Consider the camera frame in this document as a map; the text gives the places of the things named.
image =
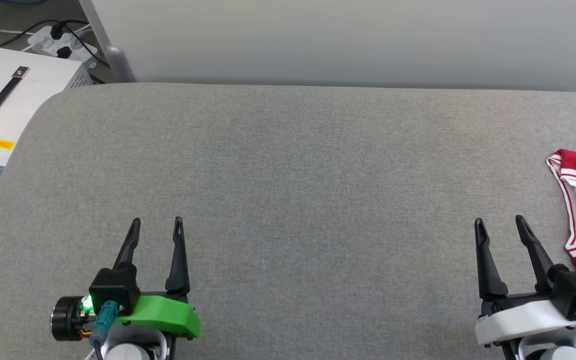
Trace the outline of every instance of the sticker label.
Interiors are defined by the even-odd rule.
[[[0,139],[0,148],[2,148],[2,149],[11,150],[13,145],[15,145],[15,143],[12,141],[6,141],[6,140]]]

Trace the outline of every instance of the gray fabric surface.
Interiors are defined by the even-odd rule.
[[[473,222],[533,289],[514,216],[569,264],[544,161],[576,150],[576,93],[94,86],[38,110],[0,182],[0,359],[79,359],[61,296],[111,266],[134,217],[142,290],[184,219],[202,336],[179,359],[501,359],[476,343]]]

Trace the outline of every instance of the white equipment box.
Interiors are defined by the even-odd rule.
[[[39,106],[87,85],[93,82],[79,61],[0,48],[0,177]]]

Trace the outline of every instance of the teal cable connector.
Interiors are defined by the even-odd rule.
[[[106,339],[108,338],[108,331],[110,327],[115,323],[117,316],[119,315],[119,304],[115,301],[106,301],[101,307],[101,311],[96,316],[94,321],[94,330],[88,338],[88,342],[91,346],[95,346],[95,342],[102,346]]]

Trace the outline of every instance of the floor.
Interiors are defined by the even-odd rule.
[[[19,2],[33,2],[34,0],[18,0]],[[25,30],[34,23],[46,19],[55,20],[82,20],[86,21],[86,16],[80,6],[78,0],[48,0],[42,4],[34,6],[19,6],[6,4],[0,1],[0,29],[4,30]],[[0,32],[0,43],[13,37],[13,34],[6,34]],[[6,49],[22,50],[28,46],[26,42],[27,36],[22,37],[18,41],[4,46]],[[92,32],[84,35],[83,41],[99,46],[95,36]],[[103,66],[90,71],[90,73],[106,83],[113,81],[112,73],[110,70]]]

